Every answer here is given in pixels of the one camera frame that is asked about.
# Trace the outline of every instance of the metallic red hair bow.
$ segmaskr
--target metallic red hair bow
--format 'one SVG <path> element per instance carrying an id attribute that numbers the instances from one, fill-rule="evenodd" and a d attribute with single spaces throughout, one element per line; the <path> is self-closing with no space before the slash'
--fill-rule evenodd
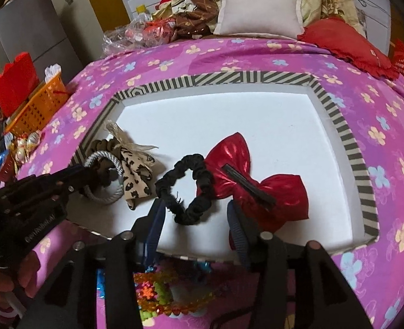
<path id="1" fill-rule="evenodd" d="M 220 141 L 209 152 L 205 163 L 214 176 L 215 198 L 224 199 L 232 195 L 246 216 L 254 218 L 262 230 L 275 232 L 288 221 L 309 218 L 309 200 L 299 175 L 275 174 L 262 182 L 251 178 L 249 149 L 241 134 L 235 133 Z M 264 204 L 258 201 L 258 197 L 240 182 L 231 179 L 225 165 L 243 176 L 246 179 L 243 182 L 256 187 L 256 192 L 263 191 L 274 202 Z"/>

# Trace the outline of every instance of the gray refrigerator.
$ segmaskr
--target gray refrigerator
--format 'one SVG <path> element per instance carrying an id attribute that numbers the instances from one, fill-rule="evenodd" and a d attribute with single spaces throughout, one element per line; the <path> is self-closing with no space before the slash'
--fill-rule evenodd
<path id="1" fill-rule="evenodd" d="M 0 72 L 21 52 L 32 56 L 41 81 L 52 64 L 62 67 L 65 84 L 83 69 L 51 0 L 10 0 L 0 9 Z"/>

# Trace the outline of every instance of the black scrunchie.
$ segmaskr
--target black scrunchie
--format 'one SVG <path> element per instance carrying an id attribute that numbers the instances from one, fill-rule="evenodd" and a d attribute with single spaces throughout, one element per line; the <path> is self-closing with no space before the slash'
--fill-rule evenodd
<path id="1" fill-rule="evenodd" d="M 188 209 L 185 210 L 181 203 L 171 195 L 171 187 L 176 180 L 185 176 L 185 171 L 191 169 L 193 171 L 193 179 L 201 189 L 202 193 L 190 203 Z M 185 156 L 178 161 L 174 169 L 168 171 L 164 176 L 155 183 L 157 189 L 157 197 L 164 200 L 166 207 L 175 214 L 175 222 L 181 225 L 194 225 L 201 215 L 211 207 L 211 199 L 214 198 L 214 188 L 212 186 L 213 176 L 206 169 L 204 158 L 200 154 Z"/>

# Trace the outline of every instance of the purple floral bedsheet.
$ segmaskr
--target purple floral bedsheet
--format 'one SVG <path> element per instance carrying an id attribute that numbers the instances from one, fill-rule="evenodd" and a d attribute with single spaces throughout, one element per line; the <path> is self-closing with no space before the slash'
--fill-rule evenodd
<path id="1" fill-rule="evenodd" d="M 301 42 L 254 38 L 186 41 L 108 57 L 88 65 L 68 85 L 74 94 L 44 129 L 45 137 L 20 177 L 65 168 L 100 111 L 121 90 L 182 75 L 276 70 L 313 74 L 346 118 L 363 153 L 376 197 L 380 239 L 334 256 L 375 328 L 385 328 L 404 304 L 404 79 L 377 80 L 328 51 Z M 41 284 L 70 245 L 92 236 L 64 222 L 36 247 Z M 208 328 L 218 314 L 249 304 L 255 278 L 237 278 L 227 298 L 207 310 L 144 322 L 158 328 Z M 234 302 L 241 298 L 242 303 Z M 98 327 L 104 329 L 102 303 Z M 248 317 L 233 322 L 245 328 Z"/>

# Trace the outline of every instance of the yellow bottle cap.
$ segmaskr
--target yellow bottle cap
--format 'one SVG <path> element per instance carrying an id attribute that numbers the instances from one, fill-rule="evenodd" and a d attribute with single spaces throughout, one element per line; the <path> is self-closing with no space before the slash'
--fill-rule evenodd
<path id="1" fill-rule="evenodd" d="M 137 13 L 147 12 L 146 5 L 139 5 L 137 7 Z"/>

